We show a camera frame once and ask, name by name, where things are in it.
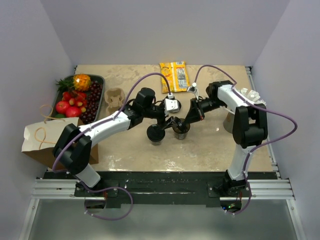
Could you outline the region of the black cup lid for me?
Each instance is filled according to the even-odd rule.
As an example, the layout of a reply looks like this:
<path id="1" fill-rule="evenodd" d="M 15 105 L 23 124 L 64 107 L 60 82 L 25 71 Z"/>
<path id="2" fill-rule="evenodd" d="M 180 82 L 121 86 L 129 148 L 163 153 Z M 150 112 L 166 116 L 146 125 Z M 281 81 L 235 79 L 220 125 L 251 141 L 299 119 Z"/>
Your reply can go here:
<path id="1" fill-rule="evenodd" d="M 181 132 L 181 133 L 184 133 L 187 129 L 184 122 L 178 117 L 174 117 L 173 123 L 172 123 L 172 128 L 175 132 Z"/>
<path id="2" fill-rule="evenodd" d="M 157 124 L 150 125 L 146 130 L 147 137 L 152 142 L 160 142 L 164 139 L 166 132 Z"/>

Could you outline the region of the dark coffee cup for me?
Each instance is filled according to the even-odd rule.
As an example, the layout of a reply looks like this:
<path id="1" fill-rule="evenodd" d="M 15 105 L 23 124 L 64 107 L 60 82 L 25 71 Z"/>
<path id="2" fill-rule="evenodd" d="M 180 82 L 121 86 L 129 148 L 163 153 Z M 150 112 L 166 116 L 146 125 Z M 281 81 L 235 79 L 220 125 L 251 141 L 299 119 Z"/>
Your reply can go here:
<path id="1" fill-rule="evenodd" d="M 174 137 L 178 140 L 184 140 L 187 135 L 188 135 L 188 132 L 190 130 L 190 125 L 187 124 L 185 129 L 184 130 L 179 130 L 177 126 L 173 126 L 172 127 L 172 130 L 174 132 Z"/>
<path id="2" fill-rule="evenodd" d="M 160 146 L 163 142 L 162 139 L 157 139 L 157 140 L 150 139 L 149 141 L 153 146 Z"/>

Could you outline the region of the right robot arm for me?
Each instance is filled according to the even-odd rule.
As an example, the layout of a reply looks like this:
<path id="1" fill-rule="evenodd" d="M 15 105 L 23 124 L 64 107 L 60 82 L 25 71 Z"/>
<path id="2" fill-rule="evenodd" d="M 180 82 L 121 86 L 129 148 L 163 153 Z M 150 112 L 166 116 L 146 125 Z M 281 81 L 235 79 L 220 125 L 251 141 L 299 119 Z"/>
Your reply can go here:
<path id="1" fill-rule="evenodd" d="M 226 170 L 215 191 L 227 196 L 235 196 L 245 188 L 252 154 L 268 136 L 266 106 L 251 100 L 241 99 L 239 91 L 229 80 L 212 82 L 206 88 L 207 98 L 190 100 L 190 108 L 184 124 L 192 124 L 205 119 L 205 113 L 219 107 L 226 107 L 234 113 L 232 137 L 236 143 L 231 165 Z"/>

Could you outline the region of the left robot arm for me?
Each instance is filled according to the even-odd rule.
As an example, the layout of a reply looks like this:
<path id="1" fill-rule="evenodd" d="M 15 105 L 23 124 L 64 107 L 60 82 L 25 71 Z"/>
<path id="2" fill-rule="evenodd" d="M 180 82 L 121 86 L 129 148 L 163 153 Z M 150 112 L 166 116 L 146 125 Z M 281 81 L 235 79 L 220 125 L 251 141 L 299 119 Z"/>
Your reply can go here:
<path id="1" fill-rule="evenodd" d="M 156 130 L 164 133 L 172 119 L 170 111 L 179 109 L 178 100 L 169 93 L 166 98 L 156 102 L 155 92 L 144 87 L 134 99 L 127 102 L 112 115 L 83 126 L 67 125 L 53 148 L 54 165 L 61 163 L 86 185 L 86 191 L 99 196 L 104 190 L 101 176 L 89 163 L 91 149 L 106 138 L 139 125 L 143 119 L 155 119 Z"/>

